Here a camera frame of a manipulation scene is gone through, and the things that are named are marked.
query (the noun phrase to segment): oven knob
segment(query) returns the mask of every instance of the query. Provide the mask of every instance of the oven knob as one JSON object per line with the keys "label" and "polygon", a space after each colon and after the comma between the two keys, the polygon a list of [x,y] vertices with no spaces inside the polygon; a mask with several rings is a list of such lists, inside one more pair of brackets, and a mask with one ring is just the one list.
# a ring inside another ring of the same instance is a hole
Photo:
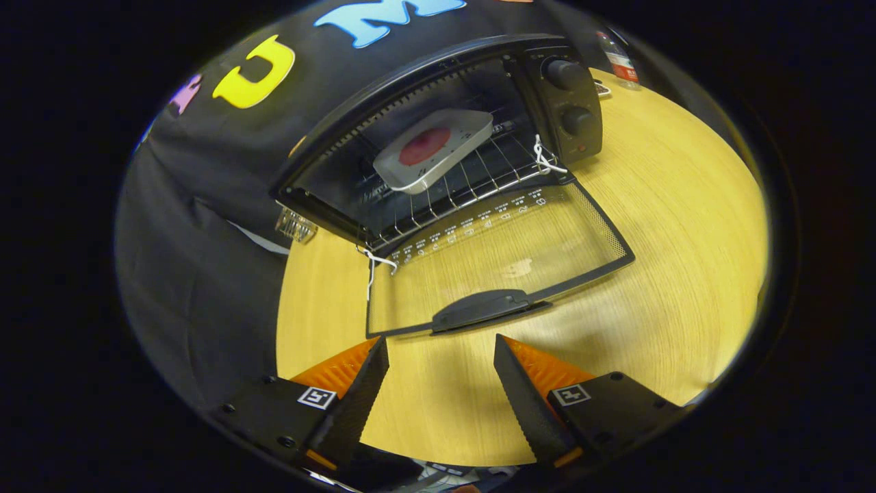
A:
{"label": "oven knob", "polygon": [[587,70],[584,67],[565,60],[554,60],[548,63],[545,74],[551,84],[564,90],[586,87],[587,75]]}
{"label": "oven knob", "polygon": [[572,135],[581,135],[590,125],[593,120],[593,113],[590,113],[581,106],[572,106],[562,113],[560,121],[562,128]]}

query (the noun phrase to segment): letter c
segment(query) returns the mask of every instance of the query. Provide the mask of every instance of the letter c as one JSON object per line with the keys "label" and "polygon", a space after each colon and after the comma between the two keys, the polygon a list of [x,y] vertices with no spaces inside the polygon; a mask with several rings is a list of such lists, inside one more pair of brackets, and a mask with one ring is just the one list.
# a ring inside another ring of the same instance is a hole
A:
{"label": "letter c", "polygon": [[252,48],[246,60],[260,56],[271,63],[271,72],[258,82],[250,82],[240,75],[240,66],[234,67],[213,90],[213,98],[222,97],[232,106],[245,109],[261,103],[279,86],[295,63],[292,48],[277,42],[277,34]]}

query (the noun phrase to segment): red circle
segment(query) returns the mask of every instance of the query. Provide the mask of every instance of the red circle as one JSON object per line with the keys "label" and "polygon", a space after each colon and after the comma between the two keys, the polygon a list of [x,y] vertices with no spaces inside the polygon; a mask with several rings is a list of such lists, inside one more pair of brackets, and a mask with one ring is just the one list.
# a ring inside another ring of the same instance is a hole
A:
{"label": "red circle", "polygon": [[444,147],[448,140],[450,140],[449,128],[430,128],[421,132],[401,149],[399,162],[405,166],[423,162]]}

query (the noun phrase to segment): wooden table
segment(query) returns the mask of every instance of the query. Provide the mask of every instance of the wooden table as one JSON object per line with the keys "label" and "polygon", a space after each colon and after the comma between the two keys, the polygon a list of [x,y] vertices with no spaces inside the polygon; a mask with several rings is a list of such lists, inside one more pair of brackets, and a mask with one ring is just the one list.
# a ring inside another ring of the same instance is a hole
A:
{"label": "wooden table", "polygon": [[[501,332],[595,375],[619,370],[684,405],[730,363],[767,271],[767,215],[745,164],[706,124],[648,90],[602,101],[604,145],[566,163],[637,260],[548,311],[475,331],[387,340],[390,370],[362,441],[424,461],[534,461],[492,366]],[[325,230],[294,244],[277,325],[291,378],[364,340],[368,261]]]}

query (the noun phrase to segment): letter m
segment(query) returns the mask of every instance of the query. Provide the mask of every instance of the letter m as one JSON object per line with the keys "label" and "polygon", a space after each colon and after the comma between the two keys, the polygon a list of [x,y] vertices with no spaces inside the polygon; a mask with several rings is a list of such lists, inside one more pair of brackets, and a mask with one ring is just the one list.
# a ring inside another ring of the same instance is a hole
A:
{"label": "letter m", "polygon": [[333,24],[353,37],[354,48],[364,48],[389,34],[389,27],[367,21],[404,25],[411,21],[405,4],[416,7],[419,17],[429,17],[465,6],[463,0],[381,0],[369,4],[342,5],[316,19],[314,25]]}

